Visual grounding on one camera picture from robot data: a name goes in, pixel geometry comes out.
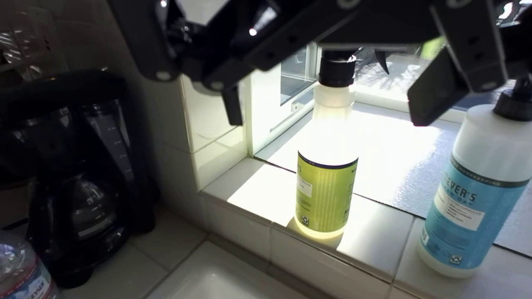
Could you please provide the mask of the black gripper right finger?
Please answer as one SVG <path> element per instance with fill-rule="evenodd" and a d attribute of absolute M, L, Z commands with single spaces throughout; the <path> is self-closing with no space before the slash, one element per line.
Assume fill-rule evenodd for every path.
<path fill-rule="evenodd" d="M 464 97 L 466 82 L 443 50 L 408 90 L 411 122 L 429 127 Z"/>

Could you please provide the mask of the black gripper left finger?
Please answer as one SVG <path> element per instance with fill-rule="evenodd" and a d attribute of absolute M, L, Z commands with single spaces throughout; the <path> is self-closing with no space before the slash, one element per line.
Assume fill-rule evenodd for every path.
<path fill-rule="evenodd" d="M 222 64 L 208 64 L 203 72 L 203 84 L 218 92 L 223 99 L 228 123 L 232 127 L 243 125 L 243 114 L 240 107 L 238 82 L 242 80 L 242 69 L 235 59 Z"/>

